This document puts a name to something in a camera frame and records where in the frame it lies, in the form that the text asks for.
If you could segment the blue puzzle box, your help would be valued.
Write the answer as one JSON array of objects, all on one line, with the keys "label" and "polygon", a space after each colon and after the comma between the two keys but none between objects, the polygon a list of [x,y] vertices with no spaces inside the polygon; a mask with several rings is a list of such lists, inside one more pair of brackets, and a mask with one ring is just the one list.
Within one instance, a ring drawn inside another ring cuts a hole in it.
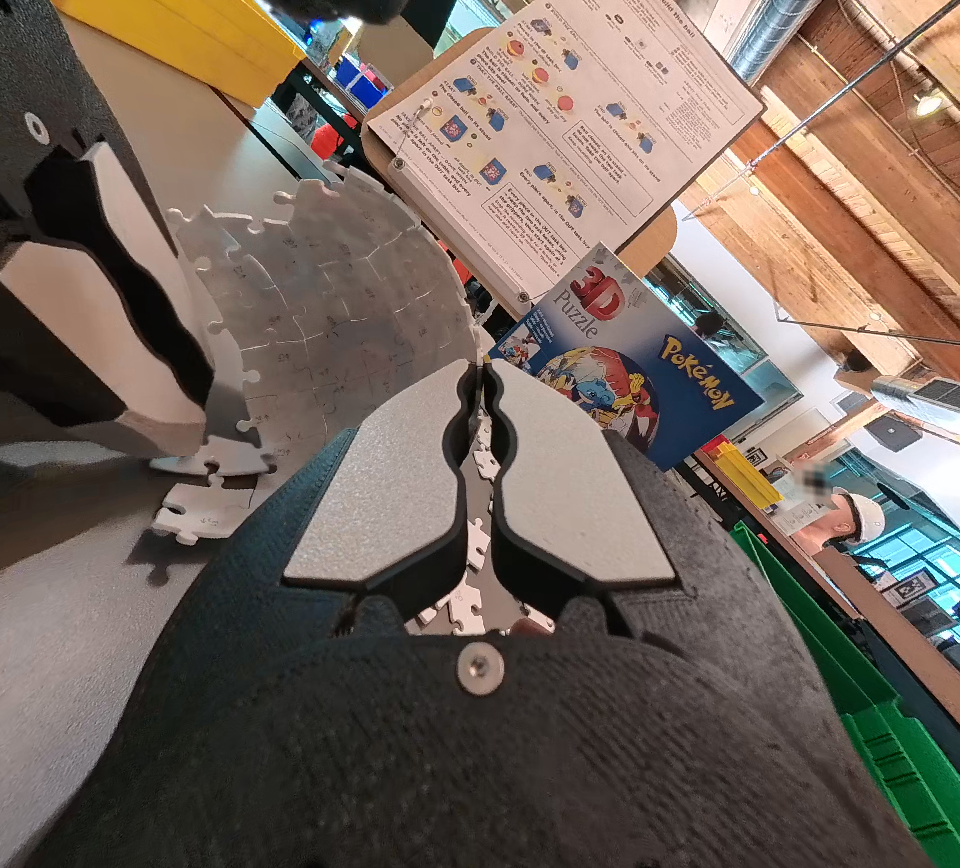
[{"label": "blue puzzle box", "polygon": [[489,352],[668,470],[762,397],[611,250],[597,244]]}]

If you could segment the blue storage bin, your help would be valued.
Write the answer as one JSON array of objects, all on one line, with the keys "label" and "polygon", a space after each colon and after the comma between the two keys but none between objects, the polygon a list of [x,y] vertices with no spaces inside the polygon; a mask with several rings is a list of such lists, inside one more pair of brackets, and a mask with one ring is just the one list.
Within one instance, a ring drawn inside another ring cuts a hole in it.
[{"label": "blue storage bin", "polygon": [[366,106],[379,102],[389,91],[389,84],[376,69],[349,55],[342,56],[337,62],[334,80]]}]

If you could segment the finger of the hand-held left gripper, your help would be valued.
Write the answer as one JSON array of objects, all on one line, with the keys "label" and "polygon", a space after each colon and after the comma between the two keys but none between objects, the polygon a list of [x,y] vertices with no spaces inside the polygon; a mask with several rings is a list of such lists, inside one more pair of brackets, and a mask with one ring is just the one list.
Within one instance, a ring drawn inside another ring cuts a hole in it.
[{"label": "finger of the hand-held left gripper", "polygon": [[26,196],[46,243],[92,257],[113,285],[129,324],[197,406],[213,367],[172,240],[107,142],[82,157],[57,147],[26,178]]},{"label": "finger of the hand-held left gripper", "polygon": [[138,458],[200,449],[204,405],[137,333],[91,256],[17,243],[1,281],[3,391],[74,439]]}]

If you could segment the stack of small yellow bins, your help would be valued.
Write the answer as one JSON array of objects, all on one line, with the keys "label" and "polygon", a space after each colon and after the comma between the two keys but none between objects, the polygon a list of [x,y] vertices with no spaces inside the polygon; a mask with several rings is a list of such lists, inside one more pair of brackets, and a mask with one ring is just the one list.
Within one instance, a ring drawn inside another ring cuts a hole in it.
[{"label": "stack of small yellow bins", "polygon": [[759,510],[765,511],[784,501],[784,495],[725,436],[716,437],[702,450]]}]

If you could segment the partly built puzzle ball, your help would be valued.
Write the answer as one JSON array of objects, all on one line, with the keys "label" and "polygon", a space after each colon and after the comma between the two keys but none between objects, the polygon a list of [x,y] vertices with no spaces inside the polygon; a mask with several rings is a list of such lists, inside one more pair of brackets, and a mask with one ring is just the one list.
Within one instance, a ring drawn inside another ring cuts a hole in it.
[{"label": "partly built puzzle ball", "polygon": [[237,348],[235,432],[267,449],[258,507],[328,442],[481,337],[448,251],[396,195],[358,175],[277,192],[276,218],[169,209],[205,290],[210,347]]}]

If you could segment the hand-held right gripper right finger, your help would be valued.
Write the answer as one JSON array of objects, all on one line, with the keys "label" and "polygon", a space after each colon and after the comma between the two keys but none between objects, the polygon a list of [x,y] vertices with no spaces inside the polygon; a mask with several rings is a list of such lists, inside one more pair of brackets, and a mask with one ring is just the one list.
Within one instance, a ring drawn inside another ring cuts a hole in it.
[{"label": "hand-held right gripper right finger", "polygon": [[604,430],[505,360],[484,365],[499,464],[490,560],[500,583],[557,620],[574,598],[676,585],[676,570]]}]

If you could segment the green plastic bin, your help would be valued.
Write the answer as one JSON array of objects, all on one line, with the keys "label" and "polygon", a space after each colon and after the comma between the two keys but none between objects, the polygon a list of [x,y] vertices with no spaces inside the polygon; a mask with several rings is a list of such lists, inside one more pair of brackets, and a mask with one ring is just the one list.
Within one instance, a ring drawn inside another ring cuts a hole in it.
[{"label": "green plastic bin", "polygon": [[768,546],[743,522],[734,526],[730,535],[761,570],[790,615],[837,712],[855,716],[876,709],[887,719],[902,715],[902,697],[891,683]]},{"label": "green plastic bin", "polygon": [[959,775],[921,721],[893,703],[841,721],[873,780],[935,865],[959,865]]}]

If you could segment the pile of puzzle pieces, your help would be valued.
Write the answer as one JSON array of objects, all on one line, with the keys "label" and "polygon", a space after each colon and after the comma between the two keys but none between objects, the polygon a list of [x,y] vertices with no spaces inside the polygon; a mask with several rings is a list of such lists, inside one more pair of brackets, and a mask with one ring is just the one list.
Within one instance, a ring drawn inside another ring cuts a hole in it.
[{"label": "pile of puzzle pieces", "polygon": [[519,601],[501,585],[492,557],[494,493],[499,463],[492,452],[493,424],[483,410],[471,448],[462,463],[465,481],[467,559],[458,585],[407,622],[410,634],[553,634],[552,619]]}]

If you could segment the black wall speaker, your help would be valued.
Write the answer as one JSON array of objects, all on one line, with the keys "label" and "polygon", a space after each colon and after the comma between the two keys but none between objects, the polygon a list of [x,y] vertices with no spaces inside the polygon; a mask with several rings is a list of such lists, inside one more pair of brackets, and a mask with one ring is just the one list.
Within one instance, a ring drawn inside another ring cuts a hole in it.
[{"label": "black wall speaker", "polygon": [[866,430],[880,446],[891,452],[901,452],[924,436],[916,426],[889,414],[870,422]]}]

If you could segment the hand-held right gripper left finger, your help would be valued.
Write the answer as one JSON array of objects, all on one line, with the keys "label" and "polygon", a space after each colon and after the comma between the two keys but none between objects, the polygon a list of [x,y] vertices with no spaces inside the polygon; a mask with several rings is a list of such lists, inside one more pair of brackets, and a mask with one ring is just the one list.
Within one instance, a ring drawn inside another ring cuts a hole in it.
[{"label": "hand-held right gripper left finger", "polygon": [[291,586],[380,595],[413,617],[468,566],[466,482],[477,363],[455,360],[368,416],[283,572]]}]

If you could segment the white instruction sheet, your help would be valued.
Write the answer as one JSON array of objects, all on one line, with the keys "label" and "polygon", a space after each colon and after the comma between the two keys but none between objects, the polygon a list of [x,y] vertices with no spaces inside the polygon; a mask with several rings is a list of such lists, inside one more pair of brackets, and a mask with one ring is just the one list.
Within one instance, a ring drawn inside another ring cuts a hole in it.
[{"label": "white instruction sheet", "polygon": [[384,177],[518,318],[618,252],[762,115],[676,0],[535,0],[364,123]]}]

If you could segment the white puzzle piece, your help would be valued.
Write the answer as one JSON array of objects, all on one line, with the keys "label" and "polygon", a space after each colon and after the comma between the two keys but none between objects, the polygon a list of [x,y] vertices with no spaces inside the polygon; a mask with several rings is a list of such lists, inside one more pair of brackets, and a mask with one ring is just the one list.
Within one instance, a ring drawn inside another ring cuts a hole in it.
[{"label": "white puzzle piece", "polygon": [[180,476],[208,477],[213,473],[228,478],[269,473],[274,462],[269,448],[210,435],[195,454],[154,458],[150,467]]},{"label": "white puzzle piece", "polygon": [[164,496],[150,529],[193,546],[230,537],[252,512],[256,483],[211,474],[203,483],[178,482]]}]

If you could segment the wooden table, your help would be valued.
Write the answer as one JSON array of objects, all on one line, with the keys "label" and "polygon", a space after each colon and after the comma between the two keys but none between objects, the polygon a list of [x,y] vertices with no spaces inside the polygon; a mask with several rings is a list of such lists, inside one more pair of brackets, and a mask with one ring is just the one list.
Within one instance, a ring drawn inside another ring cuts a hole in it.
[{"label": "wooden table", "polygon": [[810,556],[759,509],[702,449],[693,458],[756,522],[771,544],[796,562],[846,616],[865,622],[954,722],[959,721],[958,670],[859,572],[854,560],[825,548]]}]

